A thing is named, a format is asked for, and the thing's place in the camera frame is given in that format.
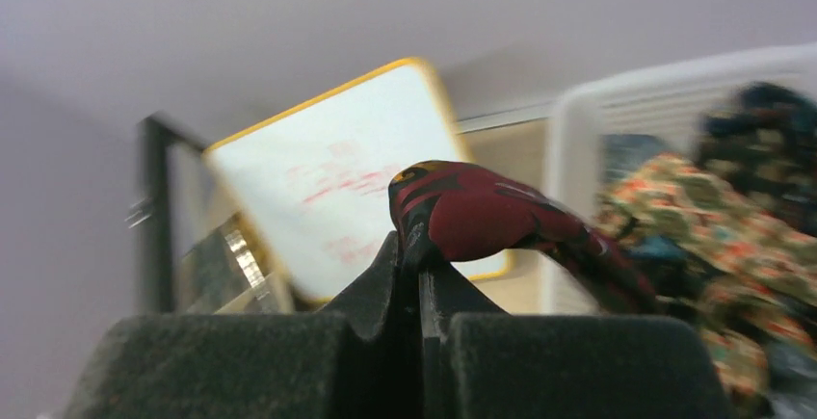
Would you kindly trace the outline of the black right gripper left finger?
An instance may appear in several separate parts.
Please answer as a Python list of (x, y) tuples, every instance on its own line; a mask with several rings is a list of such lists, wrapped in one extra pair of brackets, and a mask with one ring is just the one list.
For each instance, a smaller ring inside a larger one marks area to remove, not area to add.
[(97, 345), (67, 418), (405, 418), (397, 239), (315, 312), (149, 315)]

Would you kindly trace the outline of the dark red patterned tie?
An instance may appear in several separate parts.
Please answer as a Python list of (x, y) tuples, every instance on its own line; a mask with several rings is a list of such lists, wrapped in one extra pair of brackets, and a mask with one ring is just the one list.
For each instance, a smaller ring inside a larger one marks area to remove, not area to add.
[(646, 275), (613, 239), (529, 185), (476, 164), (432, 160), (399, 172), (387, 193), (408, 267), (535, 250), (566, 270), (607, 312), (662, 311)]

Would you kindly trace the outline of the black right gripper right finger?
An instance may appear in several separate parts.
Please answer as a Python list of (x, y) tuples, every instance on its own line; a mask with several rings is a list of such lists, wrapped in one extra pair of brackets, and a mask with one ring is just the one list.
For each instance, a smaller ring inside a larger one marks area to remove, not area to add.
[(514, 316), (451, 265), (418, 279), (429, 418), (729, 418), (692, 328), (640, 316)]

